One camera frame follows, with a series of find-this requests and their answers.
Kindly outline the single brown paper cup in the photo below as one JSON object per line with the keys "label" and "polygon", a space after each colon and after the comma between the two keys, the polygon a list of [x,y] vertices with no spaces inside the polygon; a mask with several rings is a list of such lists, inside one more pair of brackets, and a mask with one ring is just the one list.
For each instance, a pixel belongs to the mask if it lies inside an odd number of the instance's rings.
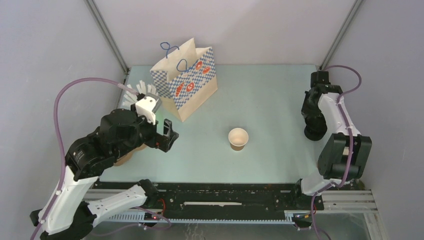
{"label": "single brown paper cup", "polygon": [[249,134],[243,128],[233,128],[228,133],[228,141],[234,151],[241,151],[249,141]]}

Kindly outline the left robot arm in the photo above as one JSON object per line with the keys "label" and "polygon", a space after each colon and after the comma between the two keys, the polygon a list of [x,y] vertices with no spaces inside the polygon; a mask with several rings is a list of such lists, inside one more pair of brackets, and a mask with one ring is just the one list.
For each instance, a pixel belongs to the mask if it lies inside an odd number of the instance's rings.
{"label": "left robot arm", "polygon": [[94,201],[84,196],[102,173],[141,146],[168,152],[179,134],[164,120],[163,134],[133,110],[118,108],[103,116],[100,125],[77,139],[64,157],[64,178],[50,202],[30,214],[42,240],[80,240],[109,217],[128,209],[153,208],[159,199],[157,188],[142,179],[128,190]]}

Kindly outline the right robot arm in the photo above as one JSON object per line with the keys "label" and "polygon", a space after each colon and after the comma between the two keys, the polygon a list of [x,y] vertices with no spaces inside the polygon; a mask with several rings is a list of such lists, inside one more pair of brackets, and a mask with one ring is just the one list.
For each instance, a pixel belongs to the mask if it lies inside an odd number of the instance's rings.
{"label": "right robot arm", "polygon": [[330,82],[329,72],[311,73],[310,90],[305,92],[301,114],[305,122],[304,135],[311,141],[325,136],[318,159],[317,170],[299,181],[300,190],[291,194],[291,204],[304,209],[311,196],[331,187],[343,187],[362,177],[372,140],[355,127],[345,106],[345,92]]}

